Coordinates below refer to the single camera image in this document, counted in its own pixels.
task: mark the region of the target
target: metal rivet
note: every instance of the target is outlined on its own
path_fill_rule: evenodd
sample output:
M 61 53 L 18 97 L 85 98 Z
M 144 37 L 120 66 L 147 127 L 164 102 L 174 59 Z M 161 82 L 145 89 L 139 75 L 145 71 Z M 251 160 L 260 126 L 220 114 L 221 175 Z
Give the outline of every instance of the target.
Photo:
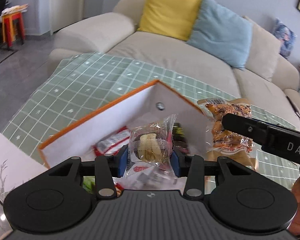
M 165 109 L 165 106 L 163 103 L 156 103 L 155 106 L 157 107 L 157 109 L 159 109 L 160 111 Z
M 103 197 L 110 197 L 113 195 L 113 193 L 114 193 L 113 189 L 110 188 L 103 188 L 99 190 L 99 194 Z
M 197 188 L 191 188 L 187 190 L 187 195 L 190 197 L 199 197 L 202 194 L 202 191 Z
M 148 196 L 149 198 L 153 198 L 153 197 L 155 197 L 155 194 L 154 194 L 153 192 L 150 192 L 150 193 L 147 194 L 147 196 Z

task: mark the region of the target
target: red stool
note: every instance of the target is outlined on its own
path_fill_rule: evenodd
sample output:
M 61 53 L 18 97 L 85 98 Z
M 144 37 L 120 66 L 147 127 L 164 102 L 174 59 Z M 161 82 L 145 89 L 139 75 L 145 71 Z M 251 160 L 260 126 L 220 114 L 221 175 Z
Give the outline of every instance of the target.
M 25 40 L 25 30 L 23 26 L 22 13 L 16 12 L 2 16 L 2 37 L 3 42 L 8 44 L 8 48 L 12 46 L 12 42 L 16 40 L 13 28 L 13 21 L 17 20 L 17 32 L 21 38 L 22 44 Z

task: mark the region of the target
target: green tablecloth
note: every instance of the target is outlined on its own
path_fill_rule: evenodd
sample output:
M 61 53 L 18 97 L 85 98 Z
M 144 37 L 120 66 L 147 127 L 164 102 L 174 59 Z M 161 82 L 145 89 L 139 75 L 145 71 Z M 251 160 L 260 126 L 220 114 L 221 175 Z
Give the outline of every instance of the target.
M 153 79 L 160 79 L 194 103 L 204 98 L 235 99 L 199 80 L 146 62 L 101 52 L 82 54 L 60 62 L 53 75 L 14 115 L 3 135 L 43 164 L 37 150 L 41 142 L 91 111 Z M 294 129 L 292 124 L 256 106 L 252 106 L 252 115 Z M 291 188 L 299 177 L 298 167 L 287 160 L 257 151 L 259 172 Z

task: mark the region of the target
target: tiled floor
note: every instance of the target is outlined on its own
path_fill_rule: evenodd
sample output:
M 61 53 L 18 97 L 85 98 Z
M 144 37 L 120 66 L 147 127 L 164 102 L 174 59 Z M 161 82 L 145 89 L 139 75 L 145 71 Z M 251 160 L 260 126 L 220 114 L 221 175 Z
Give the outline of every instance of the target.
M 46 61 L 53 36 L 42 41 L 26 40 L 14 45 L 16 53 L 0 64 L 0 132 L 31 93 L 48 78 Z M 10 52 L 0 50 L 0 61 Z M 0 236 L 10 230 L 0 204 Z

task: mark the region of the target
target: sofa cushion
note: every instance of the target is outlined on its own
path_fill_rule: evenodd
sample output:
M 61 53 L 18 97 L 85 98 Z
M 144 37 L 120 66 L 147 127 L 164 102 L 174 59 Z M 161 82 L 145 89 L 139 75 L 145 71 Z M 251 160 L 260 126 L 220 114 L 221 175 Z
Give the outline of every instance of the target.
M 297 68 L 279 55 L 278 64 L 272 77 L 272 83 L 281 88 L 298 90 L 300 74 Z
M 244 68 L 252 39 L 252 23 L 214 0 L 202 0 L 189 45 Z
M 138 31 L 187 41 L 200 3 L 201 0 L 146 0 Z
M 222 60 L 187 45 L 184 41 L 136 32 L 108 53 L 172 69 L 240 97 L 231 67 Z
M 249 70 L 234 69 L 234 75 L 243 98 L 247 98 L 251 104 L 283 118 L 300 131 L 300 120 L 285 93 L 279 87 Z
M 288 60 L 296 42 L 297 35 L 278 18 L 275 21 L 273 35 L 281 42 L 280 55 Z
M 248 17 L 244 18 L 253 23 L 252 42 L 245 67 L 271 82 L 279 57 L 280 41 Z
M 133 20 L 120 13 L 105 13 L 58 31 L 54 48 L 80 52 L 108 52 L 136 30 Z

